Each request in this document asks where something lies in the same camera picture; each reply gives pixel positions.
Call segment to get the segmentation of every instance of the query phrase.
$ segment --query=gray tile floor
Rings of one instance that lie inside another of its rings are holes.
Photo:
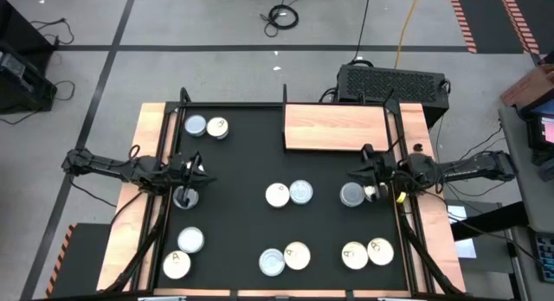
[[[126,0],[9,0],[29,20],[66,17],[78,45],[111,44]],[[304,0],[293,7],[300,25],[274,38],[263,35],[259,14],[280,0],[136,0],[123,35],[125,45],[355,45],[364,0]],[[370,0],[363,44],[395,45],[411,0]],[[50,33],[67,38],[63,27]],[[448,0],[420,0],[406,33],[406,45],[463,46]],[[393,67],[391,52],[362,52],[378,67]],[[340,64],[352,52],[118,52],[106,83],[87,147],[98,154],[125,157],[144,102],[176,100],[186,86],[196,101],[278,101],[283,83],[289,99],[314,101],[335,84]],[[103,52],[58,52],[48,68],[52,81],[72,80],[75,98],[57,101],[52,112],[18,126],[0,123],[0,281],[2,299],[19,299],[60,189],[65,153],[74,146],[104,66]],[[453,84],[451,109],[444,118],[438,151],[443,161],[459,158],[499,127],[498,96],[532,68],[525,54],[403,53],[399,68],[444,73]],[[60,93],[68,88],[61,87]],[[432,130],[436,139],[437,128]],[[506,149],[503,142],[495,148]],[[120,183],[100,176],[75,181],[115,202]],[[467,193],[489,188],[488,181],[457,183]],[[450,192],[447,197],[454,198]],[[508,183],[480,201],[519,200]],[[113,209],[70,191],[61,223],[35,290],[43,297],[61,240],[74,222],[109,222]],[[509,296],[506,279],[466,274],[469,291]]]

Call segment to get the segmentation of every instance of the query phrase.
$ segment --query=orange striped tape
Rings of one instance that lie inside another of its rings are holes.
[[[66,251],[68,250],[69,239],[71,238],[71,234],[73,234],[73,230],[76,226],[76,224],[70,225],[68,228],[68,232],[63,239],[60,254],[58,254],[58,259],[55,261],[54,270],[52,271],[52,275],[50,275],[50,280],[48,281],[48,287],[46,288],[46,298],[50,298],[50,296],[52,295],[55,281],[58,279],[58,274],[60,273],[61,263],[63,261],[63,258],[66,256]]]
[[[501,0],[506,9],[506,13],[510,18],[513,29],[519,38],[519,42],[523,47],[524,52],[530,52],[532,54],[539,54],[538,44],[535,37],[531,33],[531,30],[527,26],[521,10],[519,10],[518,4],[515,0]]]
[[[452,6],[454,7],[454,13],[456,14],[456,19],[458,19],[458,24],[460,24],[461,33],[464,36],[464,41],[466,42],[467,51],[470,53],[477,53],[477,46],[473,40],[471,30],[466,21],[466,16],[464,10],[461,8],[460,0],[450,0]]]

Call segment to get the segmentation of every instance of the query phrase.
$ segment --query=yellow cable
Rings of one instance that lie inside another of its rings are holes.
[[[412,3],[411,8],[409,9],[408,17],[406,18],[406,22],[404,23],[404,27],[402,28],[402,33],[400,34],[400,41],[398,42],[398,48],[396,49],[396,61],[395,61],[395,68],[398,65],[398,61],[400,61],[400,53],[402,52],[402,40],[404,39],[404,33],[406,32],[406,28],[408,27],[409,19],[412,17],[412,14],[414,13],[414,9],[416,8],[417,0],[414,0]]]

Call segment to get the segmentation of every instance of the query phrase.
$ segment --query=wooden table frame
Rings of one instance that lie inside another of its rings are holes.
[[[431,147],[427,125],[423,116],[422,106],[418,104],[401,104],[401,110],[405,141],[409,151],[413,149],[415,144],[421,144],[423,147],[423,153],[432,157],[433,149]],[[147,103],[142,105],[132,143],[139,144],[141,146],[141,155],[156,156],[158,140],[160,138],[160,128],[164,118],[164,111],[164,103]],[[176,117],[177,114],[175,112],[170,116],[163,157],[168,157],[170,154],[171,140],[173,138],[172,132]],[[136,186],[124,183],[119,194],[118,207],[116,211],[123,207],[136,194]],[[138,249],[139,236],[145,216],[146,201],[146,195],[140,196],[137,201],[135,201],[119,215],[118,220],[116,220],[113,224],[106,247],[106,254],[102,263],[97,289],[105,289],[108,287],[126,267],[127,263]],[[151,213],[151,226],[158,215],[160,201],[161,197],[156,197]],[[418,202],[423,232],[425,234],[425,241],[429,254],[433,257],[437,265],[450,279],[454,286],[462,291],[465,291],[460,263],[458,261],[454,238],[450,230],[448,213],[444,203],[431,195],[419,196]],[[411,248],[411,252],[418,291],[426,292],[427,289],[422,270],[422,262],[413,247]],[[147,287],[148,275],[151,270],[151,259],[152,248],[150,248],[142,263],[141,273],[138,278],[138,288],[140,290],[144,290]],[[435,285],[435,283],[434,287],[436,287],[435,289],[437,291],[440,290],[438,285]],[[230,296],[230,290],[156,289],[154,293],[156,295]],[[354,297],[358,298],[402,298],[408,297],[409,294],[409,291],[354,291]],[[239,297],[272,297],[276,295],[290,297],[317,296],[345,298],[346,292],[339,290],[238,291]]]

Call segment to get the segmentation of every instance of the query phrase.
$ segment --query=wooden board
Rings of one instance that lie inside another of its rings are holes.
[[[388,149],[382,107],[288,104],[285,111],[288,149],[360,151],[372,144]]]
[[[403,125],[406,133],[406,143],[409,151],[413,149],[414,144],[422,144],[423,152],[426,155],[433,156],[433,150],[431,147],[431,141],[429,139],[425,118],[423,117],[423,109],[421,105],[417,104],[402,104],[401,109],[403,112]],[[378,121],[383,120],[384,129],[384,115],[382,109],[379,109],[380,113],[374,112],[371,115],[371,120]],[[327,115],[329,115],[329,109],[325,109]],[[133,144],[141,144],[141,155],[155,155],[156,146],[158,145],[159,129],[161,127],[164,114],[164,104],[144,104],[138,119],[137,130],[135,132],[135,138]],[[168,134],[168,139],[171,139],[171,133]],[[386,150],[386,132],[375,139],[375,141],[384,142],[383,149]],[[134,186],[124,184],[119,196],[118,208],[122,207],[132,196],[136,194]],[[139,233],[142,225],[142,220],[145,212],[145,196],[135,201],[125,213],[121,214],[118,218],[118,222],[114,224],[112,233],[110,234],[110,240],[108,241],[108,247],[106,249],[106,256],[102,265],[102,271],[98,283],[98,289],[102,289],[110,285],[119,275],[119,273],[125,268],[129,259],[134,255],[137,244],[139,241]],[[454,237],[450,230],[450,223],[448,220],[448,214],[444,203],[439,201],[436,197],[431,195],[423,195],[419,197],[419,206],[422,217],[422,225],[425,233],[425,239],[427,241],[427,247],[429,254],[442,271],[448,276],[452,283],[460,290],[465,291],[463,277],[461,275],[460,264],[458,256],[455,250]],[[422,269],[420,267],[421,261],[413,251],[415,257],[414,264],[416,266],[415,275],[418,282],[420,291],[424,291],[424,278],[422,276]],[[150,255],[145,258],[143,263],[143,271],[141,279],[139,281],[139,288],[145,288],[145,281],[148,271],[150,270]],[[209,295],[205,290],[166,290],[157,289],[156,294],[164,295]],[[230,291],[210,291],[214,292],[212,296],[228,296]],[[239,291],[239,295],[250,295],[252,291]],[[268,291],[258,291],[257,293],[267,294]],[[306,291],[289,291],[291,296],[294,295],[306,295]],[[344,291],[327,291],[325,295],[337,294],[342,298]],[[356,297],[407,297],[404,296],[406,291],[354,291]]]

